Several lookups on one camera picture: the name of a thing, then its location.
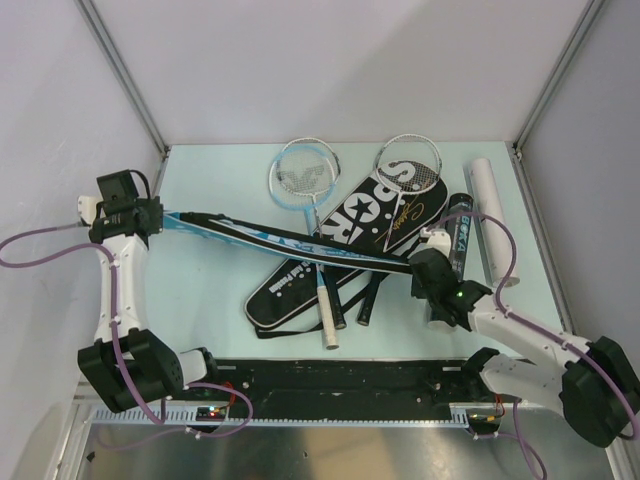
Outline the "black shuttlecock tube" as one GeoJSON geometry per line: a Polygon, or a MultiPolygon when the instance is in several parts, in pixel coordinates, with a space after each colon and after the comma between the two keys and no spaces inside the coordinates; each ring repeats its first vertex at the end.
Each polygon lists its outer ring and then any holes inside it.
{"type": "MultiPolygon", "coordinates": [[[[449,199],[446,216],[451,216],[455,213],[471,212],[473,210],[473,204],[474,199],[471,195],[467,193],[455,193],[449,199]]],[[[451,237],[451,249],[448,259],[453,271],[456,273],[457,279],[462,280],[471,230],[471,217],[459,216],[447,220],[444,228],[451,237]]],[[[454,327],[437,318],[434,312],[431,312],[427,327],[435,332],[444,334],[451,334],[455,331],[454,327]]]]}

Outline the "blue racket bag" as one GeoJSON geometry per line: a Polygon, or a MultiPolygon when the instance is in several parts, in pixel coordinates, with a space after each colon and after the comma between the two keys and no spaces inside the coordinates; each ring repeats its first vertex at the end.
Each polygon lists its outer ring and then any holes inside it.
{"type": "Polygon", "coordinates": [[[324,266],[387,274],[412,273],[402,257],[368,253],[350,245],[251,224],[225,215],[166,211],[163,213],[163,227],[324,266]]]}

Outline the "blue racket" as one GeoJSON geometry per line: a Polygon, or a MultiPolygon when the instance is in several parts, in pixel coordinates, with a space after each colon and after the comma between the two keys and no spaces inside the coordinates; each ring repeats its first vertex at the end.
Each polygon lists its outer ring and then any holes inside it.
{"type": "Polygon", "coordinates": [[[315,146],[293,145],[279,153],[269,171],[268,186],[282,208],[302,211],[309,235],[320,232],[318,206],[335,184],[330,160],[315,146]]]}

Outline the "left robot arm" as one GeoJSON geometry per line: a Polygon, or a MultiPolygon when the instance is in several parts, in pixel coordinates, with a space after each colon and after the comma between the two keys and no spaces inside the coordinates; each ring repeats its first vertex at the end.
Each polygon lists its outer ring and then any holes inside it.
{"type": "Polygon", "coordinates": [[[78,366],[114,413],[181,394],[214,397],[222,376],[204,347],[176,353],[154,335],[146,312],[149,237],[163,229],[160,199],[101,200],[81,196],[78,215],[98,248],[100,317],[78,366]]]}

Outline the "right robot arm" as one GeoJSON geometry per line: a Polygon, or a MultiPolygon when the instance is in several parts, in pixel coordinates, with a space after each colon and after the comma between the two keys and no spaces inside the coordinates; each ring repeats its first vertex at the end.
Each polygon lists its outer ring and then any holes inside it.
{"type": "Polygon", "coordinates": [[[447,257],[427,248],[409,258],[414,280],[443,320],[492,338],[520,355],[511,360],[487,350],[462,376],[464,393],[476,401],[491,394],[518,397],[560,415],[589,443],[606,448],[639,436],[639,378],[622,347],[548,330],[499,302],[496,292],[457,278],[447,257]]]}

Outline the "white racket right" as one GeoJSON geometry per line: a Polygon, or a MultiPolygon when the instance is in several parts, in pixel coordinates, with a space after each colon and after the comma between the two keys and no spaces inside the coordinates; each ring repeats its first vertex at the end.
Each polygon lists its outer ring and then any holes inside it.
{"type": "Polygon", "coordinates": [[[372,177],[377,185],[380,206],[392,205],[383,212],[384,227],[376,232],[376,250],[385,253],[397,222],[403,198],[414,200],[437,184],[442,161],[432,140],[418,134],[401,134],[384,144],[376,155],[372,177]]]}

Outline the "white racket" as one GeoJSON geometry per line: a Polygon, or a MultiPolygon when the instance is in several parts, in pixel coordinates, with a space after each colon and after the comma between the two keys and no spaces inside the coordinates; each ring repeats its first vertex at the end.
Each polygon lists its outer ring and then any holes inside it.
{"type": "MultiPolygon", "coordinates": [[[[325,156],[330,160],[330,162],[332,164],[332,168],[333,168],[333,172],[334,172],[334,178],[335,178],[335,184],[333,186],[333,189],[334,189],[335,185],[338,182],[338,179],[339,179],[339,176],[340,176],[340,173],[341,173],[341,168],[340,168],[340,165],[339,165],[339,159],[338,159],[337,155],[335,154],[335,152],[332,150],[332,148],[326,142],[324,142],[324,141],[322,141],[320,139],[313,138],[313,137],[303,137],[303,138],[298,138],[298,139],[292,140],[289,143],[287,143],[282,148],[281,152],[284,149],[286,149],[288,147],[291,147],[293,145],[311,145],[311,146],[315,146],[315,147],[318,147],[325,154],[325,156]]],[[[320,232],[314,232],[314,233],[317,233],[319,238],[323,237],[322,230],[321,230],[321,221],[320,221],[320,232]]]]}
{"type": "Polygon", "coordinates": [[[397,222],[403,198],[414,200],[437,184],[442,161],[432,140],[418,134],[401,134],[384,144],[376,155],[372,177],[377,185],[380,206],[392,205],[383,212],[384,227],[376,232],[376,250],[385,253],[397,222]]]}

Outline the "black racket bag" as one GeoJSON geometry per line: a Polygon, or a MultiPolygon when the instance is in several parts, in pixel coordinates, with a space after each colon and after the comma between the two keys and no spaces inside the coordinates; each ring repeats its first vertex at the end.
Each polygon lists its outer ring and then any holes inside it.
{"type": "MultiPolygon", "coordinates": [[[[427,192],[397,200],[372,173],[322,220],[322,236],[368,253],[398,256],[423,227],[440,218],[447,202],[443,180],[427,192]]],[[[281,326],[316,305],[313,266],[287,259],[250,295],[244,311],[257,337],[270,339],[289,336],[281,326]]]]}

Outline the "white racket left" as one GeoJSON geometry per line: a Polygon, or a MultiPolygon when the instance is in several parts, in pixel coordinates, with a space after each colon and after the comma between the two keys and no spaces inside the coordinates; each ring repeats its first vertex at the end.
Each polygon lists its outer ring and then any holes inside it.
{"type": "MultiPolygon", "coordinates": [[[[281,152],[284,149],[286,149],[288,147],[291,147],[293,145],[311,145],[311,146],[315,146],[315,147],[318,147],[325,154],[325,156],[330,160],[330,162],[332,164],[332,168],[333,168],[333,172],[334,172],[334,178],[335,178],[335,184],[333,186],[333,189],[334,189],[335,185],[338,182],[338,179],[339,179],[339,176],[340,176],[340,173],[341,173],[341,168],[340,168],[340,165],[339,165],[339,159],[338,159],[337,155],[335,154],[335,152],[332,150],[332,148],[326,142],[324,142],[324,141],[322,141],[320,139],[313,138],[313,137],[303,137],[303,138],[298,138],[298,139],[292,140],[289,143],[287,143],[282,148],[281,152]]],[[[320,232],[314,232],[314,233],[317,233],[319,238],[323,237],[322,230],[321,230],[321,221],[320,221],[320,232]]]]}

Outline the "aluminium rail right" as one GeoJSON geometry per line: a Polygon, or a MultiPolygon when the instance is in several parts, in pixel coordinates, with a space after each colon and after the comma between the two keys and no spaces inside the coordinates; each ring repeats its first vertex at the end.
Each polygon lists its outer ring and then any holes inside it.
{"type": "Polygon", "coordinates": [[[507,194],[506,218],[517,242],[517,271],[520,284],[511,297],[515,306],[530,314],[552,331],[567,331],[589,341],[603,334],[582,325],[568,296],[568,287],[561,275],[558,256],[553,252],[548,229],[525,171],[521,152],[512,143],[504,144],[511,173],[507,194]]]}

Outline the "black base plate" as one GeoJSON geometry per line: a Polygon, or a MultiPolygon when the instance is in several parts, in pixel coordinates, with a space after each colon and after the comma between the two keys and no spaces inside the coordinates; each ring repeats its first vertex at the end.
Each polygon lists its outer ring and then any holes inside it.
{"type": "Polygon", "coordinates": [[[461,361],[219,360],[212,382],[254,414],[423,419],[451,404],[504,405],[461,361]]]}

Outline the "aluminium frame post left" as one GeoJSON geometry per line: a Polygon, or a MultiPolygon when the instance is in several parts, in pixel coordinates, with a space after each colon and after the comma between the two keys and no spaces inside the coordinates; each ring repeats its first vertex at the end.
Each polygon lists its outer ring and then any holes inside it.
{"type": "Polygon", "coordinates": [[[84,19],[98,48],[104,55],[113,75],[120,85],[125,97],[138,117],[141,125],[152,142],[161,159],[169,152],[169,146],[164,140],[157,123],[139,89],[123,55],[113,39],[97,5],[91,0],[74,1],[79,13],[84,19]]]}

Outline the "aluminium frame post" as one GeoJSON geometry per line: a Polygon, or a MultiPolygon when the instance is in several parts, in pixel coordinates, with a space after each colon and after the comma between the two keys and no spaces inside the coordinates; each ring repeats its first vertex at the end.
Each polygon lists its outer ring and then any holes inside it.
{"type": "Polygon", "coordinates": [[[542,120],[545,111],[561,88],[593,28],[609,4],[610,1],[607,0],[590,0],[586,3],[531,110],[512,142],[515,152],[523,150],[533,131],[542,120]]]}
{"type": "Polygon", "coordinates": [[[79,13],[84,19],[98,48],[104,55],[113,75],[120,85],[125,97],[138,117],[141,125],[152,142],[161,159],[169,152],[169,146],[164,140],[157,123],[139,89],[123,55],[113,39],[97,5],[91,0],[74,1],[79,13]]]}

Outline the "aluminium frame post right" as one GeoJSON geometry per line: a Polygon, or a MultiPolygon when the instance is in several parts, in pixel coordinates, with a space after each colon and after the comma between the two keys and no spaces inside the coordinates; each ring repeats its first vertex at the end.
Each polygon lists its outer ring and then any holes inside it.
{"type": "Polygon", "coordinates": [[[590,0],[586,3],[531,110],[512,142],[515,152],[523,150],[533,131],[542,120],[545,111],[561,88],[593,28],[609,4],[610,1],[607,0],[590,0]]]}

